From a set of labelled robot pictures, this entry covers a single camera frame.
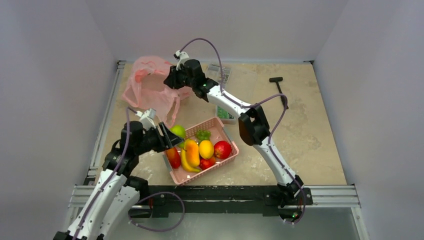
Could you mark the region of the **green fake grapes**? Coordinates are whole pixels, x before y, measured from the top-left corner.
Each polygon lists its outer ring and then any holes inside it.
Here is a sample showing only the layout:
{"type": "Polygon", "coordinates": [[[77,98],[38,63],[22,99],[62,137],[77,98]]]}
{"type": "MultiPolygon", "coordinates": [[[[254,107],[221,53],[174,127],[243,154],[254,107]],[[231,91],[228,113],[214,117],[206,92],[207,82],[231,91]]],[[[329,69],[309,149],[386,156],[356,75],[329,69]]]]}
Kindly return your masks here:
{"type": "Polygon", "coordinates": [[[195,133],[195,137],[200,141],[209,141],[211,137],[211,132],[207,129],[199,129],[195,133]]]}

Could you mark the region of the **pink plastic bag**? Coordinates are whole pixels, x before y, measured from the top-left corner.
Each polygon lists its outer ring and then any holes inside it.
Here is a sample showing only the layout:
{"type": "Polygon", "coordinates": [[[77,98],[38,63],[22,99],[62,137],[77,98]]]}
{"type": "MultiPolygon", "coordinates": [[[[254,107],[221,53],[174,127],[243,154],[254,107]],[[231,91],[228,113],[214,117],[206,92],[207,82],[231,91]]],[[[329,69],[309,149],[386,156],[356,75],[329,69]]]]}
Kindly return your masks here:
{"type": "Polygon", "coordinates": [[[134,108],[154,109],[168,127],[175,124],[180,103],[192,89],[172,89],[164,84],[172,64],[158,56],[142,56],[132,65],[122,99],[134,108]]]}

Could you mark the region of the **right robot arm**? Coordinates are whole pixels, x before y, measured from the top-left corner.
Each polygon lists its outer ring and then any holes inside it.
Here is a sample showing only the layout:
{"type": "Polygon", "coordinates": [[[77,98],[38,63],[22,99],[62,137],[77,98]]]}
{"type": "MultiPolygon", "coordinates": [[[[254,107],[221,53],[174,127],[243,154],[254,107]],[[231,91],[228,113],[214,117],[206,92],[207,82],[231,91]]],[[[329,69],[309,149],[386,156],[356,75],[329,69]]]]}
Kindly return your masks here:
{"type": "Polygon", "coordinates": [[[282,205],[292,204],[299,198],[301,203],[306,203],[304,183],[277,149],[272,138],[275,130],[270,128],[261,103],[249,104],[227,92],[218,82],[206,77],[196,59],[172,65],[164,84],[175,90],[191,88],[198,98],[237,117],[240,138],[259,152],[273,172],[281,192],[282,205]]]}

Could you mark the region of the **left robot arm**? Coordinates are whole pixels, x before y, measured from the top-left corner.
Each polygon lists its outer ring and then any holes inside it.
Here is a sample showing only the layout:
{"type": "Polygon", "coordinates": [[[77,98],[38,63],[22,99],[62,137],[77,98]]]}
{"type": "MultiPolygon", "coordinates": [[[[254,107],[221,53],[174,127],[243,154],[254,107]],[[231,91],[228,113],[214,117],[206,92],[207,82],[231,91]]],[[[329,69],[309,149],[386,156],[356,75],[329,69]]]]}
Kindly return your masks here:
{"type": "Polygon", "coordinates": [[[121,137],[106,156],[102,171],[81,212],[55,240],[106,240],[132,206],[150,198],[148,181],[132,176],[139,156],[150,151],[170,150],[183,142],[164,123],[128,121],[121,137]]]}

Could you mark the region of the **red fake apple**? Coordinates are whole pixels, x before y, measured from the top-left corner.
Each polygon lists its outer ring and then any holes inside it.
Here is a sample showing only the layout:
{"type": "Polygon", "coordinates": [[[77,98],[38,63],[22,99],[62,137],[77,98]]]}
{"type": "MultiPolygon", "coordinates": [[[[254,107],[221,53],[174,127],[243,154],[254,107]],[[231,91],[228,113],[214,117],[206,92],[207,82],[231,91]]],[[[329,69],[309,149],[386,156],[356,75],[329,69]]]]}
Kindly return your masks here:
{"type": "Polygon", "coordinates": [[[218,159],[225,160],[232,153],[232,146],[225,140],[220,140],[214,145],[214,156],[218,159]]]}

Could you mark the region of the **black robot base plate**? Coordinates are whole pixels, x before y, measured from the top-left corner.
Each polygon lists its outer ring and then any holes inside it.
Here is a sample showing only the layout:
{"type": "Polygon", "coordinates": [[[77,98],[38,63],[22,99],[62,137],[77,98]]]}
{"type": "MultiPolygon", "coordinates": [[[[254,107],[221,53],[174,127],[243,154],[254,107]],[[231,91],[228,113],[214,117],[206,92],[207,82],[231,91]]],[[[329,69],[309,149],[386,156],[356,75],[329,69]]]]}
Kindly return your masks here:
{"type": "Polygon", "coordinates": [[[171,213],[193,214],[261,214],[297,219],[303,205],[313,204],[310,188],[304,188],[306,203],[300,196],[283,205],[282,193],[276,185],[235,186],[170,186],[151,185],[155,196],[137,203],[129,210],[132,218],[167,218],[171,213]]]}

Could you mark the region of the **green fake apple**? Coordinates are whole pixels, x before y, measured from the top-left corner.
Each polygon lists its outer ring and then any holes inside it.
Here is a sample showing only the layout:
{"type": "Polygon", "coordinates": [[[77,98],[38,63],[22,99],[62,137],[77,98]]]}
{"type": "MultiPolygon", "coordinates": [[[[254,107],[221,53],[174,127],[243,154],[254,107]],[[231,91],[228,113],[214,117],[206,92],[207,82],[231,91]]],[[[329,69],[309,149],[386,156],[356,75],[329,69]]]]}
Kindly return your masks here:
{"type": "Polygon", "coordinates": [[[170,131],[183,139],[183,141],[181,143],[179,143],[177,146],[180,149],[184,150],[185,149],[185,140],[186,140],[186,136],[187,136],[185,128],[181,125],[176,124],[176,125],[174,125],[170,128],[170,131]]]}

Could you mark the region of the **red orange fake pear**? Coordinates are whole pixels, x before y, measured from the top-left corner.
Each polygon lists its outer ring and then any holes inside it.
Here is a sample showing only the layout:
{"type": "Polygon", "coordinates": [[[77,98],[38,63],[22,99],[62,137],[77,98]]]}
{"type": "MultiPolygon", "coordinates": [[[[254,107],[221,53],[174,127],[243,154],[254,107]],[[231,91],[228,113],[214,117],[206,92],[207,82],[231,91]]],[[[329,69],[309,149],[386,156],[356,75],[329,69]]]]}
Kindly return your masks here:
{"type": "Polygon", "coordinates": [[[212,167],[213,165],[215,165],[215,163],[216,163],[216,159],[215,159],[215,157],[214,156],[212,156],[211,158],[209,158],[209,159],[204,159],[204,158],[201,158],[200,159],[200,163],[199,163],[199,168],[202,170],[202,171],[204,171],[204,170],[206,170],[206,169],[208,169],[208,168],[210,168],[210,167],[212,167]]]}

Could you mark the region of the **orange yellow fake mango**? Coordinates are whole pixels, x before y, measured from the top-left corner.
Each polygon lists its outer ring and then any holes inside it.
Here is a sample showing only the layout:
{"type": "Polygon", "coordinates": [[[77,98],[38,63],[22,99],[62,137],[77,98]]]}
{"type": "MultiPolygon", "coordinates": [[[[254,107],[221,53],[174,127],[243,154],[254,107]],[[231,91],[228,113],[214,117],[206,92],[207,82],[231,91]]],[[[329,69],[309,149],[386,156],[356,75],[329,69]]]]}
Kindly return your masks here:
{"type": "Polygon", "coordinates": [[[184,143],[186,161],[191,167],[200,165],[199,146],[196,141],[187,139],[184,143]]]}

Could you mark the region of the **yellow fake banana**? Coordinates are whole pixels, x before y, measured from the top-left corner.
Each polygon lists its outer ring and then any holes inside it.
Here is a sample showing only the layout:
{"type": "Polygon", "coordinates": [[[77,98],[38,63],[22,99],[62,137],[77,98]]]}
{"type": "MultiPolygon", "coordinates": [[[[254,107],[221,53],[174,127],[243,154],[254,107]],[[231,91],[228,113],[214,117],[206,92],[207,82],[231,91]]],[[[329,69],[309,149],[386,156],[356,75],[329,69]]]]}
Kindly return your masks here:
{"type": "Polygon", "coordinates": [[[185,149],[181,149],[181,165],[182,168],[187,171],[187,172],[191,172],[191,173],[199,173],[201,172],[201,170],[197,167],[192,167],[188,164],[187,159],[186,159],[186,152],[185,149]]]}

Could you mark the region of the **orange fake fruit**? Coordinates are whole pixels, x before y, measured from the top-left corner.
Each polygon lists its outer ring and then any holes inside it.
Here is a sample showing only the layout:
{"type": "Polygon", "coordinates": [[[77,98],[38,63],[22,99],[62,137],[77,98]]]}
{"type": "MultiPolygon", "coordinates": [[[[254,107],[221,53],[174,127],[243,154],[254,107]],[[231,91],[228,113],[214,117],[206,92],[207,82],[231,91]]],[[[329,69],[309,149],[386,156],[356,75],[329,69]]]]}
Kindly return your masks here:
{"type": "Polygon", "coordinates": [[[215,149],[210,140],[203,140],[198,145],[198,151],[203,159],[208,160],[214,156],[215,149]]]}

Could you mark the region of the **red fake fruit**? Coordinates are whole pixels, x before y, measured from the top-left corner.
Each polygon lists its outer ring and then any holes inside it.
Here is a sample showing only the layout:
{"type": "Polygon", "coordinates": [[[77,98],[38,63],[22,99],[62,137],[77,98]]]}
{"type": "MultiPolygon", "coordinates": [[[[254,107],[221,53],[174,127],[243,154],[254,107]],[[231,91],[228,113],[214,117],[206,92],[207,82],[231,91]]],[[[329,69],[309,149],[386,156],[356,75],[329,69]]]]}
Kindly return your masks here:
{"type": "Polygon", "coordinates": [[[165,155],[173,169],[178,169],[181,166],[181,156],[175,147],[166,150],[165,155]]]}

